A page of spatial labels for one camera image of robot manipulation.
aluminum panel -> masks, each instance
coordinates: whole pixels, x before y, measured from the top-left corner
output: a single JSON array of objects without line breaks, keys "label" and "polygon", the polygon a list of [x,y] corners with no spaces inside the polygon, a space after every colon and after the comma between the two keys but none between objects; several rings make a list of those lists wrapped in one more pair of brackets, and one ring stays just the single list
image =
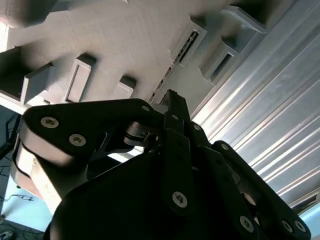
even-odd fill
[{"label": "aluminum panel", "polygon": [[288,204],[320,189],[319,16],[319,0],[296,1],[192,115]]}]

gray plastic part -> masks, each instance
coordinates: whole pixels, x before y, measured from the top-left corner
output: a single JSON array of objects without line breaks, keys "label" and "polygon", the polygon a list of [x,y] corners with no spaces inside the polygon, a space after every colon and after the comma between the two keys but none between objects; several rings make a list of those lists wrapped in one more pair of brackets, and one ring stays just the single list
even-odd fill
[{"label": "gray plastic part", "polygon": [[20,102],[22,105],[46,89],[47,81],[54,66],[50,63],[27,74],[23,80]]},{"label": "gray plastic part", "polygon": [[57,0],[1,0],[1,20],[11,28],[41,24],[56,2]]},{"label": "gray plastic part", "polygon": [[203,79],[211,80],[213,85],[217,85],[217,83],[214,82],[215,78],[223,72],[224,69],[228,69],[232,58],[238,54],[236,50],[221,40],[216,51],[199,67]]},{"label": "gray plastic part", "polygon": [[203,27],[196,24],[194,21],[192,21],[190,19],[186,28],[179,36],[177,42],[170,48],[170,59],[172,61],[175,61],[177,59],[179,53],[183,49],[185,43],[189,40],[189,38],[193,32],[197,32],[198,35],[197,35],[196,39],[194,40],[192,46],[188,49],[187,53],[183,57],[182,61],[180,61],[180,65],[183,67],[189,62],[190,58],[195,53],[195,51],[199,47],[200,43],[202,42],[202,40],[206,36],[207,31]]},{"label": "gray plastic part", "polygon": [[136,81],[133,78],[123,76],[112,94],[112,99],[129,99],[135,87]]},{"label": "gray plastic part", "polygon": [[259,32],[262,34],[268,33],[268,30],[263,24],[255,20],[252,16],[250,16],[247,12],[245,12],[243,9],[241,9],[238,6],[229,5],[225,9],[223,9],[221,12],[232,15],[237,20],[239,20],[243,25],[245,25],[246,27],[256,32]]},{"label": "gray plastic part", "polygon": [[87,82],[90,78],[92,68],[96,64],[96,59],[85,54],[76,58],[73,62],[68,85],[65,90],[63,102],[81,102]]}]

rectangular slot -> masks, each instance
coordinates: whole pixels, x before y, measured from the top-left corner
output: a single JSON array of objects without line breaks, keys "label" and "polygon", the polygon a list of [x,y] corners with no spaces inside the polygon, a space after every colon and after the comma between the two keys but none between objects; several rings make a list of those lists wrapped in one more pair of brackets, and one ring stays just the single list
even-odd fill
[{"label": "rectangular slot", "polygon": [[180,64],[185,67],[207,34],[207,31],[200,26],[203,22],[194,21],[196,20],[189,20],[185,29],[176,36],[174,44],[169,48],[170,59],[174,66]]},{"label": "rectangular slot", "polygon": [[223,60],[220,62],[220,64],[216,67],[216,69],[213,71],[212,75],[210,76],[211,81],[213,82],[215,78],[219,75],[219,73],[224,69],[224,67],[227,65],[229,60],[232,58],[232,55],[230,53],[227,53]]},{"label": "rectangular slot", "polygon": [[117,84],[113,94],[112,100],[116,99],[129,99],[134,92],[136,87],[136,80],[128,77],[123,76],[119,83]]},{"label": "rectangular slot", "polygon": [[64,95],[64,101],[67,103],[81,102],[83,92],[90,78],[92,67],[96,60],[87,55],[81,55],[74,60],[71,73],[68,80],[68,86]]},{"label": "rectangular slot", "polygon": [[176,59],[174,60],[173,64],[176,65],[178,63],[181,63],[183,59],[185,58],[186,54],[188,53],[191,46],[194,44],[198,37],[198,33],[196,31],[193,31],[191,35],[189,36],[188,40],[185,42],[183,47],[181,48],[181,51],[178,53]]}]

screw head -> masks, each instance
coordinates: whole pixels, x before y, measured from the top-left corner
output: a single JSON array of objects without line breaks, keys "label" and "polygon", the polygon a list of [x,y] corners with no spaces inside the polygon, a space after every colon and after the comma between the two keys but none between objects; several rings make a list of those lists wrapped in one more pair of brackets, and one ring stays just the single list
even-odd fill
[{"label": "screw head", "polygon": [[240,223],[242,227],[244,227],[245,230],[247,230],[250,233],[253,233],[255,228],[252,222],[247,218],[246,216],[240,216]]},{"label": "screw head", "polygon": [[179,117],[178,116],[176,116],[176,115],[174,115],[174,114],[172,114],[171,115],[175,120],[179,120]]},{"label": "screw head", "polygon": [[287,223],[287,221],[282,220],[282,224],[283,224],[283,226],[285,227],[285,229],[288,230],[288,232],[290,232],[290,233],[293,233],[293,232],[294,232],[294,230],[293,230],[292,227],[289,225],[289,223]]},{"label": "screw head", "polygon": [[194,127],[196,130],[198,130],[198,131],[201,130],[201,127],[200,127],[199,125],[197,125],[197,124],[193,125],[193,127]]},{"label": "screw head", "polygon": [[186,208],[188,205],[188,200],[186,196],[179,191],[175,191],[172,194],[172,200],[179,208],[182,208],[182,209]]},{"label": "screw head", "polygon": [[144,105],[142,106],[142,109],[145,110],[145,111],[147,111],[147,112],[150,111],[150,108],[148,108],[147,106],[144,106]]},{"label": "screw head", "polygon": [[229,150],[229,147],[227,145],[225,145],[224,143],[221,144],[221,147],[226,151]]},{"label": "screw head", "polygon": [[294,223],[295,223],[295,225],[296,225],[296,227],[298,228],[298,229],[300,229],[302,232],[306,232],[307,230],[306,230],[306,228],[305,228],[305,226],[303,226],[302,225],[302,223],[301,222],[299,222],[299,221],[294,221]]},{"label": "screw head", "polygon": [[69,137],[69,141],[72,145],[77,146],[77,147],[82,147],[86,144],[87,140],[85,139],[84,136],[80,134],[72,134]]},{"label": "screw head", "polygon": [[42,126],[48,129],[55,129],[59,126],[58,120],[50,116],[43,117],[40,122]]}]

